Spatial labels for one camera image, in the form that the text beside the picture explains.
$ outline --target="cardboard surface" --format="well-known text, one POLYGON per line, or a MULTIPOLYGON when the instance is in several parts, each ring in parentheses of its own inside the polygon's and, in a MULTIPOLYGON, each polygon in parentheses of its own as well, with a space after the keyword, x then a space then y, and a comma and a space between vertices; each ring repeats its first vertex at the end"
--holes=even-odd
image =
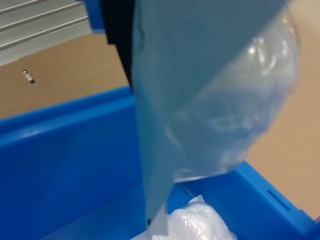
POLYGON ((116 48, 87 34, 0 66, 0 119, 126 84, 116 48))
MULTIPOLYGON (((302 72, 248 161, 298 208, 320 216, 320 1, 295 2, 302 72)), ((0 66, 0 118, 127 84, 114 46, 88 34, 0 66), (22 74, 27 69, 31 84, 22 74)))

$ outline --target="black strip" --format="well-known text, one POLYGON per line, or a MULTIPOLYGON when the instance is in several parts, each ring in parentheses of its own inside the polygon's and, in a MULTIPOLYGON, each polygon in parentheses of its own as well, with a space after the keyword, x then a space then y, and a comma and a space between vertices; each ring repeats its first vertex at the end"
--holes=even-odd
POLYGON ((126 77, 132 86, 132 33, 135 0, 100 0, 109 44, 117 48, 126 77))

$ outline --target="clear plastic bag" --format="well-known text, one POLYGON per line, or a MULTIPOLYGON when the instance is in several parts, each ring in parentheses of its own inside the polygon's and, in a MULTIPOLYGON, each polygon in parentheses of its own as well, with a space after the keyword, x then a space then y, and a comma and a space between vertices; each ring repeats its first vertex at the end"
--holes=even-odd
MULTIPOLYGON (((136 2, 132 79, 153 234, 168 233, 166 200, 173 184, 225 174, 242 163, 298 79, 299 48, 289 18, 274 20, 236 54, 268 19, 248 6, 241 10, 256 15, 255 28, 243 21, 245 27, 233 33, 223 28, 228 22, 209 24, 227 2, 136 2)), ((259 1, 259 8, 268 4, 259 1)), ((237 15, 233 8, 229 14, 237 15)))

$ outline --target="crumpled plastic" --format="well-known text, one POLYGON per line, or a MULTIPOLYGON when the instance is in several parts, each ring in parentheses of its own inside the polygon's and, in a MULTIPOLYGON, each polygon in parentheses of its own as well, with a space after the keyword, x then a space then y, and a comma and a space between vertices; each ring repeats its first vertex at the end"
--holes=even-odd
POLYGON ((132 240, 237 240, 224 220, 201 195, 168 216, 168 236, 147 232, 132 240))
POLYGON ((285 2, 136 1, 132 83, 150 233, 168 234, 174 183, 232 171, 276 118, 299 48, 288 18, 257 33, 285 2))

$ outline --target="metal slat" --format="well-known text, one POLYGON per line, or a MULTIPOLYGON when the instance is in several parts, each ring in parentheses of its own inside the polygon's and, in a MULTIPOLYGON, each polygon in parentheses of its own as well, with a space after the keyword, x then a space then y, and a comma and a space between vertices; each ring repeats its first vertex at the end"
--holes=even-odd
POLYGON ((22 8, 31 6, 33 4, 38 4, 40 2, 44 2, 44 1, 45 0, 32 0, 32 1, 24 2, 24 3, 21 3, 21 4, 15 5, 15 6, 10 6, 10 7, 4 8, 4 9, 0 9, 0 14, 6 14, 6 13, 9 13, 9 12, 18 10, 18 9, 22 9, 22 8))
POLYGON ((51 10, 51 11, 44 12, 44 13, 36 15, 36 16, 32 16, 32 17, 29 17, 29 18, 26 18, 26 19, 23 19, 23 20, 20 20, 20 21, 16 21, 16 22, 1 26, 0 27, 0 32, 4 31, 4 30, 7 30, 7 29, 14 28, 14 27, 22 25, 22 24, 26 24, 26 23, 32 22, 32 21, 37 20, 37 19, 41 19, 41 18, 50 16, 50 15, 53 15, 53 14, 57 14, 57 13, 62 12, 62 11, 66 11, 68 9, 75 8, 75 7, 80 6, 82 4, 83 4, 82 2, 75 2, 75 3, 67 5, 67 6, 63 6, 63 7, 51 10))
POLYGON ((82 22, 84 22, 84 21, 87 21, 88 19, 89 19, 89 18, 88 18, 87 16, 85 16, 85 17, 79 18, 79 19, 77 19, 77 20, 70 21, 70 22, 67 22, 67 23, 65 23, 65 24, 61 24, 61 25, 59 25, 59 26, 55 26, 55 27, 49 28, 49 29, 47 29, 47 30, 40 31, 40 32, 37 32, 37 33, 35 33, 35 34, 32 34, 32 35, 29 35, 29 36, 26 36, 26 37, 17 39, 17 40, 15 40, 15 41, 12 41, 12 42, 9 42, 9 43, 3 44, 3 45, 0 45, 0 51, 1 51, 1 50, 4 50, 4 49, 7 49, 7 48, 10 48, 10 47, 13 47, 13 46, 15 46, 15 45, 24 43, 24 42, 26 42, 26 41, 29 41, 29 40, 32 40, 32 39, 35 39, 35 38, 38 38, 38 37, 41 37, 41 36, 44 36, 44 35, 53 33, 53 32, 55 32, 55 31, 58 31, 58 30, 61 30, 61 29, 70 27, 70 26, 72 26, 72 25, 75 25, 75 24, 78 24, 78 23, 82 23, 82 22))

